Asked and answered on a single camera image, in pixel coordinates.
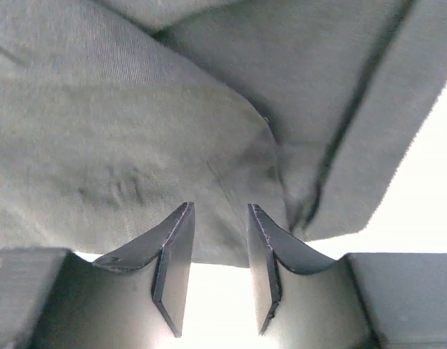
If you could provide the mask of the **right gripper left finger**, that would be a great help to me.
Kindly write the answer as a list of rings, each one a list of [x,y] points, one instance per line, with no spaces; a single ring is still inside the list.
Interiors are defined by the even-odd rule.
[[[182,334],[194,232],[186,202],[92,262],[0,249],[0,348],[164,348]]]

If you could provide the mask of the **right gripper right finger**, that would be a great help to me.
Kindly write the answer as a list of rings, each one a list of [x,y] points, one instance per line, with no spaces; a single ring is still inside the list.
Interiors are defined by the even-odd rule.
[[[277,348],[447,348],[447,253],[335,260],[248,207],[257,331]]]

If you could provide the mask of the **black long sleeve shirt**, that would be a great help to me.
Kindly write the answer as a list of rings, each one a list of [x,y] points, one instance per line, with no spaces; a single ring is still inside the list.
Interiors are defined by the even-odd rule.
[[[446,82],[447,1],[0,1],[0,247],[357,232]]]

